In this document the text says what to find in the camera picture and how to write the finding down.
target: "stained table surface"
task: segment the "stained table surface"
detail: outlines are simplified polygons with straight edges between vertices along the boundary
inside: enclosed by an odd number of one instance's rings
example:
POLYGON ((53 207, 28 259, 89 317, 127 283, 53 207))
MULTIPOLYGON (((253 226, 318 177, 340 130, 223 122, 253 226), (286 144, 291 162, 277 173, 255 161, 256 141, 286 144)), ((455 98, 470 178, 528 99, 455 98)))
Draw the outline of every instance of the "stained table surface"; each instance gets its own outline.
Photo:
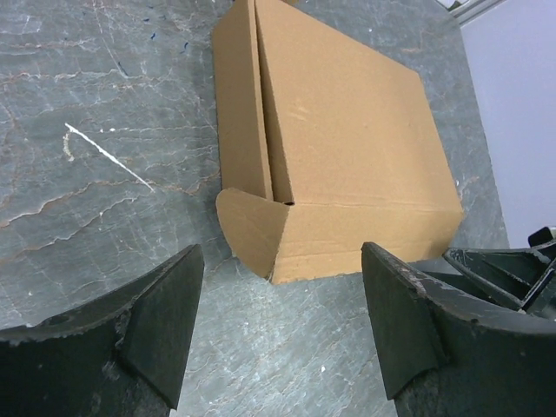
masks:
MULTIPOLYGON (((231 4, 3 6, 0 328, 37 324, 201 243, 206 277, 175 415, 395 415, 361 274, 274 287, 222 236, 210 32, 231 4)), ((506 247, 460 30, 446 10, 434 0, 297 7, 420 73, 467 214, 453 244, 506 247)))

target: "cardboard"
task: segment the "cardboard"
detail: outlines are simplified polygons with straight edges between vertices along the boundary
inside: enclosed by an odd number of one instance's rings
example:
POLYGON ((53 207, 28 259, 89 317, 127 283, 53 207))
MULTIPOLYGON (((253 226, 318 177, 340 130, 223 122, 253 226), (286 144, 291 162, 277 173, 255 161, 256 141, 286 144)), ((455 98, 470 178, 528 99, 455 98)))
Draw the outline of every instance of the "cardboard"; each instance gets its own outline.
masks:
POLYGON ((442 254, 462 209, 417 73, 279 0, 236 0, 213 46, 216 207, 249 268, 361 271, 363 242, 442 254))

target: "scratched surface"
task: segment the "scratched surface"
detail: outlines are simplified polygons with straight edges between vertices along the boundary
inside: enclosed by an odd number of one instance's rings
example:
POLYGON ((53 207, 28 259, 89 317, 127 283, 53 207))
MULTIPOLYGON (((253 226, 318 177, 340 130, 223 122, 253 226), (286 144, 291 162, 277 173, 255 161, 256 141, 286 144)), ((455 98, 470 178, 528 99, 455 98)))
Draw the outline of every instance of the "scratched surface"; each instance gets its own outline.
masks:
MULTIPOLYGON (((3 2, 0 328, 73 308, 198 242, 207 273, 175 415, 395 415, 361 275, 272 287, 222 237, 210 31, 230 4, 3 2)), ((467 212, 454 244, 505 247, 446 11, 434 0, 299 7, 420 72, 467 212)))

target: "gray table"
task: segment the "gray table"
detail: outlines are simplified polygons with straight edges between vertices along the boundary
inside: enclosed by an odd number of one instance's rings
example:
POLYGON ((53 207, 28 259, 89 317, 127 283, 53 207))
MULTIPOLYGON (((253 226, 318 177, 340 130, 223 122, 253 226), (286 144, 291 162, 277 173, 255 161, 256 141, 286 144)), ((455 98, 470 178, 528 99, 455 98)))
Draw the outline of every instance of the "gray table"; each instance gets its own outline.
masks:
MULTIPOLYGON (((0 328, 36 324, 199 242, 207 272, 177 415, 395 415, 361 275, 273 287, 222 237, 210 32, 230 4, 2 6, 0 328)), ((505 247, 456 22, 434 0, 299 7, 420 72, 467 212, 454 244, 505 247)))

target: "brown object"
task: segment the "brown object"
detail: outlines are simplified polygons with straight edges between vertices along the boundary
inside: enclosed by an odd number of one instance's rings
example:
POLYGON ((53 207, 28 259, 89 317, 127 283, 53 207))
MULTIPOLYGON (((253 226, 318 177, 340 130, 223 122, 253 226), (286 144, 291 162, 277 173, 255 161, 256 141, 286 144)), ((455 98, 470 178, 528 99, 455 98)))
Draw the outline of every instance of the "brown object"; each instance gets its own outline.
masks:
POLYGON ((419 75, 278 0, 213 33, 228 244, 273 283, 440 255, 462 210, 419 75))

